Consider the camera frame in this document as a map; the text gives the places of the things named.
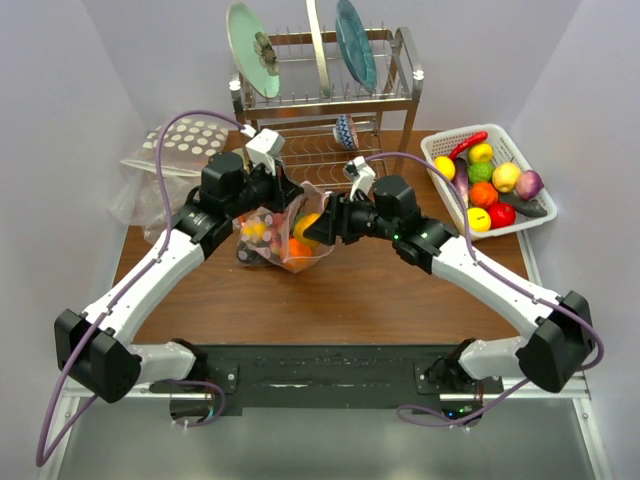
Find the orange fruit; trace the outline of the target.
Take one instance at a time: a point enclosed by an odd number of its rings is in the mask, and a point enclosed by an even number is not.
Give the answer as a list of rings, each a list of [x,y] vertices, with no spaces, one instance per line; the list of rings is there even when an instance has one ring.
[[[301,270],[307,268],[313,257],[311,247],[300,243],[295,238],[289,240],[288,258],[286,264],[292,269]]]

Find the clear polka dot zip bag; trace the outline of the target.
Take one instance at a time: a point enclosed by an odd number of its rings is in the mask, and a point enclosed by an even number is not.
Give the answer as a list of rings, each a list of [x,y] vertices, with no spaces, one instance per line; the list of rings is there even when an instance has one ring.
[[[320,243],[307,240],[303,237],[303,229],[309,226],[324,210],[324,204],[329,196],[329,192],[322,190],[310,182],[305,181],[302,184],[304,193],[294,200],[283,213],[277,213],[283,215],[283,225],[281,227],[282,235],[282,251],[280,257],[276,257],[271,254],[270,259],[273,263],[272,266],[281,267],[291,273],[299,273],[303,270],[310,268],[318,263],[321,259],[330,255],[334,247],[325,246]],[[243,219],[243,225],[250,220],[261,220],[264,222],[264,216],[266,214],[276,213],[272,212],[264,207],[260,207],[257,210],[241,216]],[[301,270],[292,269],[286,264],[289,250],[289,240],[295,238],[300,243],[303,243],[313,250],[313,257],[310,265],[307,268]],[[241,229],[239,230],[238,242],[241,240]]]

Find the yellow apple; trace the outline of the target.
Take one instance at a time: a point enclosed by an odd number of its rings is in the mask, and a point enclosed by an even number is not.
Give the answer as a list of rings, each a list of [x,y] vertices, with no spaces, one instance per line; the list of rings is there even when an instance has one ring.
[[[261,220],[247,221],[241,228],[241,240],[246,243],[257,244],[264,240],[264,234],[268,232],[268,227]]]

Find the dark purple plum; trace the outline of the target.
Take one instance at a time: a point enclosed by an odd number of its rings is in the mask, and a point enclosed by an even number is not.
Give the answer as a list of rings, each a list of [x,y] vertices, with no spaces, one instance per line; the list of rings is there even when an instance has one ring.
[[[272,266],[271,251],[265,242],[257,245],[245,241],[239,241],[236,248],[236,259],[247,268],[262,268]]]

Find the red chili pepper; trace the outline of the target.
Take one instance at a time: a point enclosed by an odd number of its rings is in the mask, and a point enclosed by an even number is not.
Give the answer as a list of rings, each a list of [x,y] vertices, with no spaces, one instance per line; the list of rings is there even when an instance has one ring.
[[[462,152],[472,148],[473,146],[483,143],[488,139],[486,131],[477,132],[464,141],[460,142],[449,154],[451,160],[455,160]]]

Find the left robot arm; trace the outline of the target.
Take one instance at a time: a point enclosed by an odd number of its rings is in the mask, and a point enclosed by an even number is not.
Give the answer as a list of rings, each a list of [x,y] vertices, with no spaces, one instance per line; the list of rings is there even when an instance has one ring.
[[[245,170],[234,153],[216,154],[199,186],[143,259],[108,293],[54,323],[61,372],[98,398],[114,403],[140,383],[173,380],[185,392],[200,390],[207,368],[184,341],[136,346],[150,313],[191,271],[232,234],[236,218],[264,207],[283,212],[303,192],[280,166]]]

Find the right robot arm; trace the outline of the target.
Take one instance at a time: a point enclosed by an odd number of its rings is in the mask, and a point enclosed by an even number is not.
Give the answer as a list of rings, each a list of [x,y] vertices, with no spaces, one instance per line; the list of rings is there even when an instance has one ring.
[[[516,329],[512,338],[465,340],[445,358],[436,370],[456,392],[499,376],[523,377],[558,393],[596,346],[584,297],[574,291],[561,296],[491,260],[455,228],[423,215],[399,176],[375,181],[371,197],[330,195],[303,235],[327,246],[362,237],[388,240],[403,261],[465,290]]]

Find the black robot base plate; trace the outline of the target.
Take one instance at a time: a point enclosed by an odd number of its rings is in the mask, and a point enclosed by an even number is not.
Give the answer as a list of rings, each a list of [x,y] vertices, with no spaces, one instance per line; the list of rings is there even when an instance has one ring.
[[[225,414],[246,408],[449,410],[445,394],[471,401],[503,390],[441,381],[451,345],[204,345],[207,381],[226,395]]]

